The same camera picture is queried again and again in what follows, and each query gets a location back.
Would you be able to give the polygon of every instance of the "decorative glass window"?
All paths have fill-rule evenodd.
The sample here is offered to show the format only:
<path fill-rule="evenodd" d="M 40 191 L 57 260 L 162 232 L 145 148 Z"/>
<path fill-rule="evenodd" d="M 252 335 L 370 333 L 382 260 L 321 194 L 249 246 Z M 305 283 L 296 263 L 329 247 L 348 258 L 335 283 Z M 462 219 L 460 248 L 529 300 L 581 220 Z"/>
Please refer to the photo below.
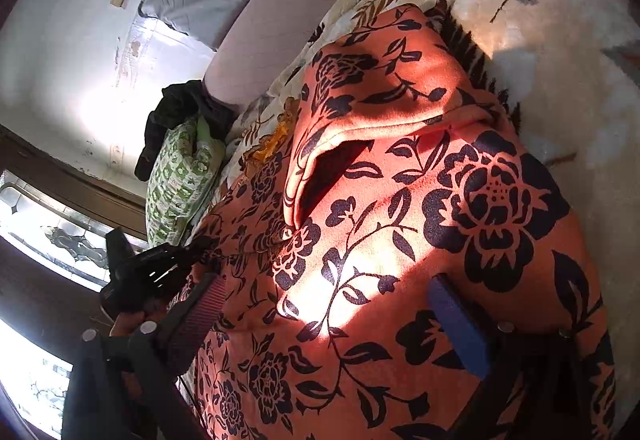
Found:
<path fill-rule="evenodd" d="M 20 416 L 60 440 L 71 364 L 0 321 L 0 380 Z"/>
<path fill-rule="evenodd" d="M 70 209 L 20 178 L 0 175 L 0 235 L 58 274 L 99 292 L 109 282 L 105 236 L 111 227 Z M 136 253 L 148 244 L 127 235 Z"/>

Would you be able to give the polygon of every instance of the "pillowcase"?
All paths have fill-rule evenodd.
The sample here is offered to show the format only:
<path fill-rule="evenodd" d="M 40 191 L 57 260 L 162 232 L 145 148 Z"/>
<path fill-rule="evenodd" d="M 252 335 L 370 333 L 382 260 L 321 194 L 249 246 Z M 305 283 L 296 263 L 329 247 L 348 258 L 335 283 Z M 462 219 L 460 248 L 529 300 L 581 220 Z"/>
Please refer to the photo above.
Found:
<path fill-rule="evenodd" d="M 167 131 L 146 189 L 146 235 L 150 246 L 178 245 L 207 197 L 225 156 L 202 116 Z"/>

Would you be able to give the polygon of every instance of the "pillow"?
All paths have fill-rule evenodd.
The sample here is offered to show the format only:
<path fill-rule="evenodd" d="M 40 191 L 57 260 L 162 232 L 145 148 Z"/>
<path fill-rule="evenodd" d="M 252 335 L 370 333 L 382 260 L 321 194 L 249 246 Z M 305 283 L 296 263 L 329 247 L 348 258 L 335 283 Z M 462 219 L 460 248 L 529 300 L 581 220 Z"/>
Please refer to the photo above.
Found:
<path fill-rule="evenodd" d="M 146 190 L 146 235 L 150 246 L 177 245 L 201 206 L 225 156 L 202 116 L 167 131 Z"/>

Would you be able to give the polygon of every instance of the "silver bolt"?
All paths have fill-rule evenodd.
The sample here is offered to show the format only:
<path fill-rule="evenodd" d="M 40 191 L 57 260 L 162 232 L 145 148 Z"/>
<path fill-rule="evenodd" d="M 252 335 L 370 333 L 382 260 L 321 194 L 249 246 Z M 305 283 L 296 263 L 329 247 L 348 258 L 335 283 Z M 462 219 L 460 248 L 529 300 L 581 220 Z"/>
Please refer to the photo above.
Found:
<path fill-rule="evenodd" d="M 90 341 L 93 341 L 97 336 L 98 336 L 98 332 L 96 332 L 93 328 L 89 328 L 88 330 L 85 330 L 84 332 L 82 332 L 82 340 L 85 343 L 89 343 Z"/>
<path fill-rule="evenodd" d="M 510 334 L 515 329 L 516 327 L 513 325 L 513 323 L 510 323 L 508 321 L 500 321 L 498 323 L 498 330 L 500 330 L 504 334 Z"/>
<path fill-rule="evenodd" d="M 156 328 L 158 328 L 158 325 L 153 321 L 145 321 L 140 325 L 140 331 L 145 335 L 152 334 L 156 331 Z"/>

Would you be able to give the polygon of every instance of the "orange floral blanket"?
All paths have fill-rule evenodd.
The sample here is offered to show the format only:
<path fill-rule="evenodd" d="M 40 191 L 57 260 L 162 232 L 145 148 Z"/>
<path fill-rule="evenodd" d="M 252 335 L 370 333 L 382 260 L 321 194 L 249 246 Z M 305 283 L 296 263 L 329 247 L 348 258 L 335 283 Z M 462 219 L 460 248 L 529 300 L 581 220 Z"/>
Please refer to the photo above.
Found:
<path fill-rule="evenodd" d="M 443 438 L 478 386 L 426 297 L 446 272 L 495 321 L 576 335 L 606 438 L 613 361 L 578 221 L 428 18 L 398 7 L 327 45 L 300 99 L 295 130 L 197 233 L 194 277 L 226 280 L 196 363 L 210 434 Z"/>

